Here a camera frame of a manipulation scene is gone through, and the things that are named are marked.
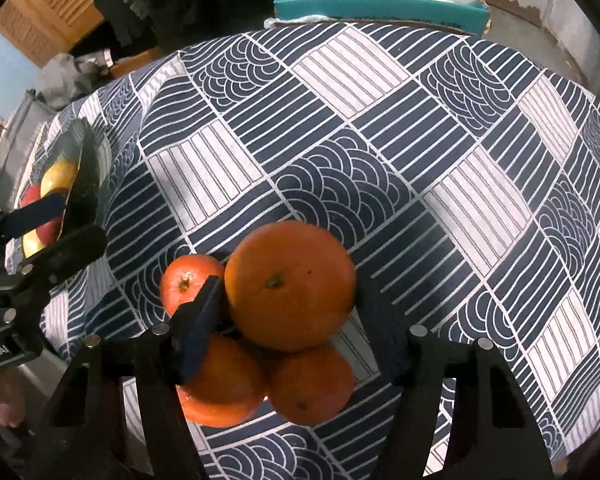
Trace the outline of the person's left hand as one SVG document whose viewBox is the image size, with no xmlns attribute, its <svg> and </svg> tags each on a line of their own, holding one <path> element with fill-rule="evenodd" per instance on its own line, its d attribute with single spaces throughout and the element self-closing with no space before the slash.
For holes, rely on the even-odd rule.
<svg viewBox="0 0 600 480">
<path fill-rule="evenodd" d="M 15 367 L 0 373 L 0 425 L 16 428 L 26 418 L 26 398 Z"/>
</svg>

